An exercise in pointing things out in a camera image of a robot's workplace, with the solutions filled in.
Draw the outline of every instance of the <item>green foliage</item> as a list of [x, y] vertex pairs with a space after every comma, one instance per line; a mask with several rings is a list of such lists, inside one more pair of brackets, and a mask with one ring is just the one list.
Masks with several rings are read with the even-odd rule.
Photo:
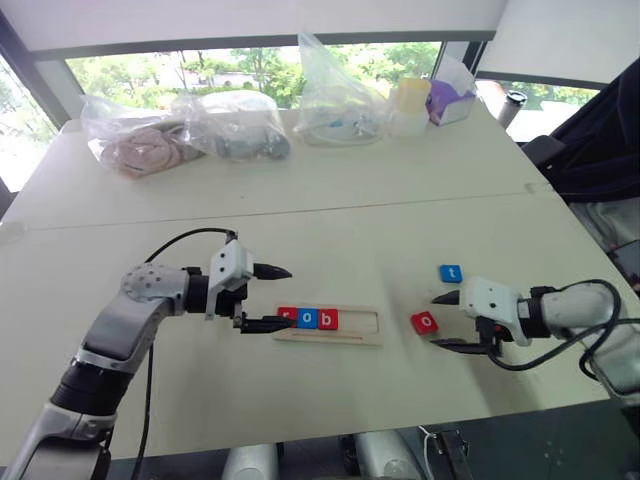
[[292, 108], [298, 104], [304, 84], [302, 67], [285, 63], [269, 74], [264, 93], [273, 98], [278, 107]]
[[385, 56], [396, 68], [391, 69], [389, 77], [385, 78], [397, 82], [401, 77], [431, 77], [439, 50], [439, 43], [398, 43], [391, 46]]
[[279, 48], [234, 48], [231, 50], [231, 55], [238, 59], [238, 67], [241, 71], [256, 74], [261, 92], [264, 92], [269, 74], [282, 66]]
[[542, 102], [566, 102], [572, 105], [582, 106], [598, 94], [597, 90], [586, 88], [558, 87], [555, 85], [545, 85], [543, 83], [527, 82], [499, 82], [502, 88], [507, 90], [517, 90], [527, 96], [527, 103], [524, 108], [527, 110], [541, 110]]
[[55, 133], [46, 114], [0, 56], [0, 134], [47, 143]]
[[231, 54], [238, 58], [242, 71], [256, 74], [258, 89], [279, 107], [291, 108], [295, 104], [304, 86], [302, 67], [284, 62], [279, 48], [238, 48]]
[[[328, 47], [345, 70], [382, 93], [403, 76], [430, 75], [438, 55], [437, 43], [357, 44]], [[172, 97], [185, 92], [205, 95], [237, 90], [239, 86], [213, 86], [213, 76], [243, 72], [254, 76], [258, 90], [281, 108], [298, 103], [305, 84], [299, 62], [283, 59], [280, 48], [238, 48], [220, 55], [216, 51], [163, 52], [68, 60], [85, 92], [133, 107], [168, 107]], [[184, 88], [163, 86], [169, 75]], [[201, 85], [190, 86], [197, 74]], [[253, 89], [244, 82], [244, 89]]]

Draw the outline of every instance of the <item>red letter block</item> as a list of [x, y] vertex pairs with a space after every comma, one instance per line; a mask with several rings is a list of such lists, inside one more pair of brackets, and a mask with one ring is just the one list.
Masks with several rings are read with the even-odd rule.
[[320, 330], [337, 330], [338, 310], [336, 308], [321, 309], [318, 314], [318, 328]]
[[291, 320], [291, 328], [296, 328], [298, 309], [296, 307], [278, 307], [277, 315]]
[[418, 335], [426, 335], [438, 331], [438, 324], [429, 312], [416, 313], [411, 315], [411, 323]]

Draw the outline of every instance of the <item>clear plastic bag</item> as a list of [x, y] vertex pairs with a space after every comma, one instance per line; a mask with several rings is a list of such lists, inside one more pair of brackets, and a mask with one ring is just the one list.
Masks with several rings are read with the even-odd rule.
[[269, 96], [251, 90], [184, 95], [171, 105], [185, 119], [183, 141], [225, 158], [281, 159], [291, 149], [278, 106]]
[[310, 33], [298, 35], [307, 80], [295, 131], [310, 145], [361, 145], [384, 134], [386, 100], [344, 71]]
[[174, 114], [83, 99], [80, 118], [89, 148], [109, 168], [138, 178], [203, 155], [182, 140], [185, 122]]

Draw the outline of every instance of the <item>white wall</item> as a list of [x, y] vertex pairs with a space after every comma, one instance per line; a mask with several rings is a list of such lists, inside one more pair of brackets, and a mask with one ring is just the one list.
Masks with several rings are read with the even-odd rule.
[[509, 0], [480, 70], [609, 83], [640, 53], [639, 0]]
[[151, 40], [495, 31], [506, 0], [0, 0], [30, 50]]

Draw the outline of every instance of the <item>floor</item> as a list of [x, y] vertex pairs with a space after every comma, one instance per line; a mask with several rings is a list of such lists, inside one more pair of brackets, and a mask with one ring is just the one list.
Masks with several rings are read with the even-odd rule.
[[[640, 443], [611, 402], [509, 415], [456, 424], [470, 444], [468, 463], [475, 480], [637, 480]], [[417, 429], [401, 434], [422, 462]], [[141, 479], [214, 480], [226, 450], [149, 458]], [[429, 453], [436, 480], [451, 479], [446, 462]], [[132, 460], [112, 463], [109, 480], [126, 479]], [[337, 437], [285, 444], [281, 480], [346, 476]]]

